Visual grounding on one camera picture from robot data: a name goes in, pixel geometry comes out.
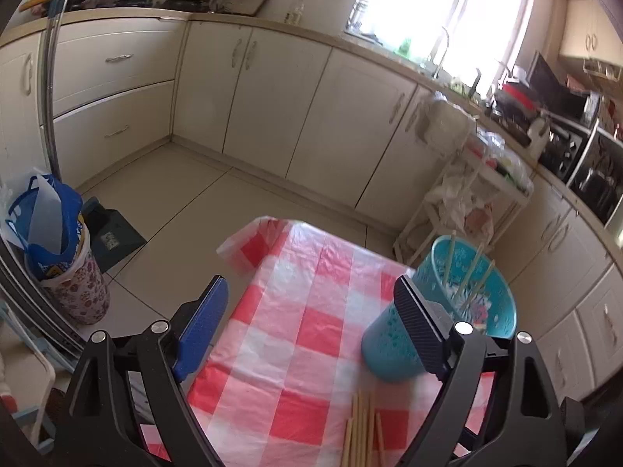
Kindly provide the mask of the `floral pattern bin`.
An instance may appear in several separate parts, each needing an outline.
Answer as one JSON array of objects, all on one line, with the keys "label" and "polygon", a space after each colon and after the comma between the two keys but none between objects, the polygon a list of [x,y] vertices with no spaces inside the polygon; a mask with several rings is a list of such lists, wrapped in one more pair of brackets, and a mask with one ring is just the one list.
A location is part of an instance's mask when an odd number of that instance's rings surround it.
[{"label": "floral pattern bin", "polygon": [[95,325],[106,316],[110,294],[93,255],[88,228],[83,230],[83,242],[72,266],[40,284],[78,324]]}]

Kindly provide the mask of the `white rolling kitchen cart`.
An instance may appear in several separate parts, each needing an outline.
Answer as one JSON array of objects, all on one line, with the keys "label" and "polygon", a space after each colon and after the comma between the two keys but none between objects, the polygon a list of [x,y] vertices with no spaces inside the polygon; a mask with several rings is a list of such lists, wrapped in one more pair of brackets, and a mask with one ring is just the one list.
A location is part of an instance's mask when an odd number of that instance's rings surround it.
[{"label": "white rolling kitchen cart", "polygon": [[394,242],[398,262],[414,265],[442,235],[489,253],[529,204],[533,181],[500,134],[480,126],[445,162]]}]

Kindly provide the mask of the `teal perforated plastic basket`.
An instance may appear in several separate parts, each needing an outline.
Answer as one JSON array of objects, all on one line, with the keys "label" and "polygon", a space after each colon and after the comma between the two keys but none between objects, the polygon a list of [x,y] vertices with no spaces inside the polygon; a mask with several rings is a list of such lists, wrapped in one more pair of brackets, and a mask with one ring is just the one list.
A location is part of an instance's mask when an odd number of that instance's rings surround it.
[{"label": "teal perforated plastic basket", "polygon": [[[512,292],[497,267],[470,242],[438,237],[411,281],[444,326],[465,321],[490,336],[510,339],[514,334]],[[421,355],[393,304],[363,333],[361,353],[368,369],[384,382],[403,382],[423,372]]]}]

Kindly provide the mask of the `kitchen faucet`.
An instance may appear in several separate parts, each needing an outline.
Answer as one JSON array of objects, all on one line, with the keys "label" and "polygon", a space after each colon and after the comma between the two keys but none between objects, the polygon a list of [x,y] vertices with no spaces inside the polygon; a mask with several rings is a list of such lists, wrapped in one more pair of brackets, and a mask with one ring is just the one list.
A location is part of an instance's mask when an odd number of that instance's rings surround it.
[{"label": "kitchen faucet", "polygon": [[434,46],[434,49],[432,51],[431,61],[434,63],[434,70],[432,74],[433,79],[437,79],[439,77],[440,71],[442,70],[443,61],[445,60],[445,55],[447,55],[448,53],[449,46],[450,34],[448,29],[443,26],[442,37],[439,38],[436,46]]}]

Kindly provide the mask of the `black toaster oven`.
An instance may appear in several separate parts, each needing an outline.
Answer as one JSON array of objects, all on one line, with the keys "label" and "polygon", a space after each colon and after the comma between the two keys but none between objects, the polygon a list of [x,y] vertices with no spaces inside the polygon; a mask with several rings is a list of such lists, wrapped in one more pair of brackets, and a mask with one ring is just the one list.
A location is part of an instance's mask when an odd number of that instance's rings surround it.
[{"label": "black toaster oven", "polygon": [[569,183],[588,144],[590,131],[579,123],[550,115],[550,134],[539,164]]}]

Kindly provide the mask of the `black microwave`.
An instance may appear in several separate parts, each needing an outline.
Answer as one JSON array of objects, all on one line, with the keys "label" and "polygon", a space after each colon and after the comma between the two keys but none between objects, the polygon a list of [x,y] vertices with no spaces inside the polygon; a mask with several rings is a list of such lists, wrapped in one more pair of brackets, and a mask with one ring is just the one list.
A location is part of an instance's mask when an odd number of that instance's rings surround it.
[{"label": "black microwave", "polygon": [[601,95],[564,86],[540,52],[534,53],[527,80],[540,105],[550,113],[581,123],[586,128],[595,123]]}]

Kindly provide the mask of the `clear plastic bottle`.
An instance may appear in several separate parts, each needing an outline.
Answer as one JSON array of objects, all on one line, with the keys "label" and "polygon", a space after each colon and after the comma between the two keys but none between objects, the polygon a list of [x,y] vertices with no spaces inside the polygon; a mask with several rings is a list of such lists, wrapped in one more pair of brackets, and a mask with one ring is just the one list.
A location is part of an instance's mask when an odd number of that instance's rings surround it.
[{"label": "clear plastic bottle", "polygon": [[304,7],[305,0],[294,0],[289,6],[284,22],[289,25],[298,26],[302,20]]}]

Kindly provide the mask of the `red checkered plastic tablecloth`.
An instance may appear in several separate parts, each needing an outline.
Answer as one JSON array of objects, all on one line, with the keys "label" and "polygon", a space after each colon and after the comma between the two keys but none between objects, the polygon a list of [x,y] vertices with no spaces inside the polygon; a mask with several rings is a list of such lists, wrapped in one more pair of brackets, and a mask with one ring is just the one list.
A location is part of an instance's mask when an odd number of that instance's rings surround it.
[{"label": "red checkered plastic tablecloth", "polygon": [[336,466],[353,396],[374,397],[374,464],[393,466],[440,385],[423,373],[381,382],[361,337],[407,268],[301,221],[259,217],[218,254],[247,276],[188,401],[228,466]]}]

